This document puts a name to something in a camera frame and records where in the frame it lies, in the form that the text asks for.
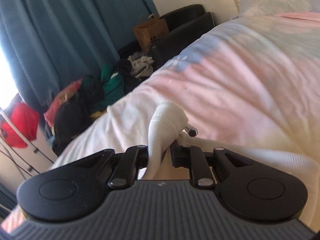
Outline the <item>cream zip-up jacket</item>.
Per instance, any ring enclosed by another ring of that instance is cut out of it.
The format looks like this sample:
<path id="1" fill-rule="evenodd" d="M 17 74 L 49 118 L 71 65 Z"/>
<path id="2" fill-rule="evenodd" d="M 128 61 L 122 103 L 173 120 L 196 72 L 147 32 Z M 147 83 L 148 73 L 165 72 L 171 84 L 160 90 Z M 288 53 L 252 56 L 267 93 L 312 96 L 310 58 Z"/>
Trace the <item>cream zip-up jacket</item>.
<path id="1" fill-rule="evenodd" d="M 184 111 L 173 103 L 161 103 L 155 110 L 148 128 L 149 162 L 143 179 L 153 179 L 158 172 L 163 153 L 175 139 L 183 144 L 200 147 L 204 152 L 217 154 L 213 157 L 226 160 L 228 164 L 235 159 L 248 158 L 248 163 L 258 161 L 262 164 L 277 168 L 299 178 L 308 190 L 308 200 L 301 215 L 301 220 L 310 225 L 316 218 L 316 206 L 319 192 L 319 164 L 313 159 L 291 152 L 272 151 L 229 144 L 217 141 L 191 138 L 183 130 L 188 125 L 188 118 Z"/>

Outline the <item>pile of assorted clothes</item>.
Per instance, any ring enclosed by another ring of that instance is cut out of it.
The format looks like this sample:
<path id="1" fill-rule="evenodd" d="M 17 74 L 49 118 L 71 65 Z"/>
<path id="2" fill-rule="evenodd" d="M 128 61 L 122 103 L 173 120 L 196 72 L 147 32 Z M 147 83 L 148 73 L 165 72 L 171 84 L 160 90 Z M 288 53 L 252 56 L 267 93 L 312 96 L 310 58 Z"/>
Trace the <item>pile of assorted clothes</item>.
<path id="1" fill-rule="evenodd" d="M 150 55 L 135 53 L 116 64 L 105 64 L 96 75 L 85 76 L 65 87 L 44 114 L 52 130 L 52 150 L 60 155 L 108 106 L 116 103 L 149 78 L 157 66 Z"/>

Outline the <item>pastel pink bed sheet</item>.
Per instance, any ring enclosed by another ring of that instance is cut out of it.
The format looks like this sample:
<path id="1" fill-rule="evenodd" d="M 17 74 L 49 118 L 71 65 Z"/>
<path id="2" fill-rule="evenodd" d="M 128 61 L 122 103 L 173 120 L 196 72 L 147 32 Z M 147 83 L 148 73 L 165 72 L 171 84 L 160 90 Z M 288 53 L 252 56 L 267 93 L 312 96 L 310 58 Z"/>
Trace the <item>pastel pink bed sheet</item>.
<path id="1" fill-rule="evenodd" d="M 184 110 L 203 150 L 249 150 L 304 181 L 300 218 L 319 230 L 319 13 L 241 17 L 212 29 L 108 107 L 54 167 L 147 144 L 163 102 Z"/>

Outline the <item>red bag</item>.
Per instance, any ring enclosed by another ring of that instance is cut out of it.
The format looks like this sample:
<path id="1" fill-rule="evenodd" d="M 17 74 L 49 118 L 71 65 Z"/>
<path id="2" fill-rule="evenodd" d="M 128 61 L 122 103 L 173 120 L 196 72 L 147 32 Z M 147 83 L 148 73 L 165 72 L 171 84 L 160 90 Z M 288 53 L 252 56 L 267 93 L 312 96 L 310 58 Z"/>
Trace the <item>red bag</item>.
<path id="1" fill-rule="evenodd" d="M 25 103 L 19 102 L 9 115 L 14 126 L 29 140 L 36 140 L 39 124 L 39 114 Z M 26 148 L 27 143 L 19 137 L 7 121 L 1 123 L 1 135 L 10 147 Z"/>

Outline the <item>white garment steamer stand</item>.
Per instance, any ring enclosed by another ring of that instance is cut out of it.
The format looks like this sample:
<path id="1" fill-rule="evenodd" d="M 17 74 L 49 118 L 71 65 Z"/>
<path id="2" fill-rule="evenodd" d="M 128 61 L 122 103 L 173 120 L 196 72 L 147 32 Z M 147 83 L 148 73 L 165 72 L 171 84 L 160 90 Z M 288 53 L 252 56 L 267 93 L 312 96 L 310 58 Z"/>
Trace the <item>white garment steamer stand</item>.
<path id="1" fill-rule="evenodd" d="M 54 163 L 50 152 L 37 145 L 40 139 L 37 131 L 36 140 L 28 140 L 1 109 L 1 154 L 12 162 L 24 180 L 42 173 Z"/>

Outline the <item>brown paper bag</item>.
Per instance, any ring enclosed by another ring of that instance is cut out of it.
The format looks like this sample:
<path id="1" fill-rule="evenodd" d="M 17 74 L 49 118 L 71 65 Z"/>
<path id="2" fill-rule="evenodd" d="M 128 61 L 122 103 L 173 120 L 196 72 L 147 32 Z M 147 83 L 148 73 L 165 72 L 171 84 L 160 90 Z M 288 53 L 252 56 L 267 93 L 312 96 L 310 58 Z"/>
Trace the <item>brown paper bag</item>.
<path id="1" fill-rule="evenodd" d="M 146 22 L 133 27 L 133 32 L 142 51 L 148 51 L 155 42 L 169 34 L 169 29 L 164 18 L 151 14 Z"/>

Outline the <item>teal curtain right of window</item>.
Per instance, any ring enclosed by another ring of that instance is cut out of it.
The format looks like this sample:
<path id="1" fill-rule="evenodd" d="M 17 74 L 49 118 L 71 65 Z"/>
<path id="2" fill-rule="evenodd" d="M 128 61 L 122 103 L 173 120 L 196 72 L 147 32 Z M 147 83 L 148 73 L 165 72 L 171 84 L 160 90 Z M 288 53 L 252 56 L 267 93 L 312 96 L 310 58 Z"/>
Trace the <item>teal curtain right of window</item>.
<path id="1" fill-rule="evenodd" d="M 1 0 L 1 48 L 25 103 L 45 112 L 68 84 L 116 63 L 153 0 Z"/>

